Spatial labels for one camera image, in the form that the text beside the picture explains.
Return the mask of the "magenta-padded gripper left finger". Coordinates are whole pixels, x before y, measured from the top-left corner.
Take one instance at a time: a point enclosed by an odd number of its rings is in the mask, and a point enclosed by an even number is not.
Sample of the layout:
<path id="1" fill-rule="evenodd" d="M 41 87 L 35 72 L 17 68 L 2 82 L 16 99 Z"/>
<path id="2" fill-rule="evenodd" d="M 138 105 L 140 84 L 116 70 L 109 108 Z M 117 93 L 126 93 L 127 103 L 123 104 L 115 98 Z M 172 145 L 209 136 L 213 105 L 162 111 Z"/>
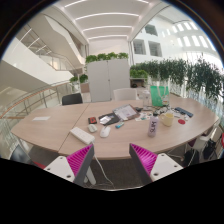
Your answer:
<path id="1" fill-rule="evenodd" d="M 90 144 L 67 157 L 58 156 L 45 168 L 45 171 L 79 186 L 84 185 L 85 179 L 89 180 L 91 184 L 94 184 L 95 177 L 90 168 L 93 156 L 94 145 Z"/>

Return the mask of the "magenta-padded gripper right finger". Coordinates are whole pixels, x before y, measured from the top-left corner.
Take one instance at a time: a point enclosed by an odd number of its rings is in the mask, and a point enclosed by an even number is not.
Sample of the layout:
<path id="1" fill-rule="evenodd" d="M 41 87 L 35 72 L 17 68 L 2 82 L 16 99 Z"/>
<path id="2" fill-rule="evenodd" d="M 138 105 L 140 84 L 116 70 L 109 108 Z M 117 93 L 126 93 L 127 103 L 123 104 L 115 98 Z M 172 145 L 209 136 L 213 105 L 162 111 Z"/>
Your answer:
<path id="1" fill-rule="evenodd" d="M 181 165 L 165 153 L 155 154 L 133 143 L 129 144 L 129 154 L 144 185 L 182 169 Z"/>

